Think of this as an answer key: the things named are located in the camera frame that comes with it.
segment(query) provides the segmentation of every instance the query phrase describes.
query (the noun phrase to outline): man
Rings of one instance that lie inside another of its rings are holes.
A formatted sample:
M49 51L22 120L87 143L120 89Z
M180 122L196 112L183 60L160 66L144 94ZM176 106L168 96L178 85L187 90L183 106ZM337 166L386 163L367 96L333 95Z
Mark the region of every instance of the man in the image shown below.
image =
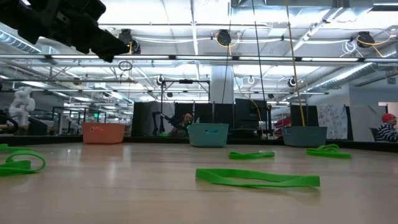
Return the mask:
M186 113L183 116L183 121L180 123L180 127L173 127L173 130L169 132L170 137L188 137L187 126L190 125L193 116L191 113Z
M394 129L397 118L393 114L385 114L381 119L383 124L377 130L376 141L397 142L398 132Z

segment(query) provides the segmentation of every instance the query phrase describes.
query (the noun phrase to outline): gray plastic basket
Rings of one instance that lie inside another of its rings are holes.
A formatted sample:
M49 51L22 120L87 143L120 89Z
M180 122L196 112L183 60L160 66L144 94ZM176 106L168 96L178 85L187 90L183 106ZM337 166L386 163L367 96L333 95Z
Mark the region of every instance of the gray plastic basket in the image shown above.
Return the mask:
M189 143L195 147L225 147L229 124L193 123L188 126Z
M326 144L327 127L291 127L282 129L287 146L319 147Z

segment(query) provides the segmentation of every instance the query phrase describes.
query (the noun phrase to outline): plastic bin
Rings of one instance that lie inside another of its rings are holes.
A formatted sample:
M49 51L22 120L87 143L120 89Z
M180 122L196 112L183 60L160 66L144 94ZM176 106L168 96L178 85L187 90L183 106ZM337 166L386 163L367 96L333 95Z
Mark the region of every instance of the plastic bin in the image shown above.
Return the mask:
M194 123L188 127L189 143L195 147L225 147L229 124Z
M85 144L117 144L123 142L124 124L83 123Z
M327 127L283 128L284 143L295 147L319 147L326 144Z

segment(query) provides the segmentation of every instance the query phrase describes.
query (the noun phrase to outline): green rubber band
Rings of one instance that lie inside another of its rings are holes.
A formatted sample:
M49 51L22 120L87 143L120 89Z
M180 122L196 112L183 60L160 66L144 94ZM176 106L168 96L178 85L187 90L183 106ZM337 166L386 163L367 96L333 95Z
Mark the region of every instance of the green rubber band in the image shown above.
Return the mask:
M43 164L38 169L31 169L31 161L23 160L23 161L14 161L14 157L16 156L34 156L39 158ZM17 174L34 174L42 171L45 168L45 160L43 156L37 152L32 151L17 151L12 153L7 159L6 163L0 165L0 176L9 176L9 175L17 175Z
M26 147L8 147L7 144L0 144L0 152L16 152L16 151L29 151L29 148Z
M230 159L259 159L259 158L271 158L275 157L274 152L257 152L257 153L238 153L238 152L230 152L229 158Z
M244 183L228 179L228 177L265 180L274 183ZM196 178L212 184L229 185L235 187L320 187L320 178L316 175L279 175L250 170L237 169L197 169Z
M351 159L351 154L339 152L339 147L336 144L327 146L320 146L318 149L307 149L305 153L309 156L323 156L341 159Z

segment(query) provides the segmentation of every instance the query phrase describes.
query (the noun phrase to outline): chair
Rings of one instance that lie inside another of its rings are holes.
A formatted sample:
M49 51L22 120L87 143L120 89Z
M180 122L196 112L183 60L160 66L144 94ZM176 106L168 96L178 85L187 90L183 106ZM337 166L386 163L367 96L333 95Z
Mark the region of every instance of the chair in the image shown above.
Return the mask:
M376 142L377 141L376 140L376 136L377 136L377 133L379 132L379 130L377 130L377 128L369 128L369 129L371 130L372 135L373 135L373 139Z

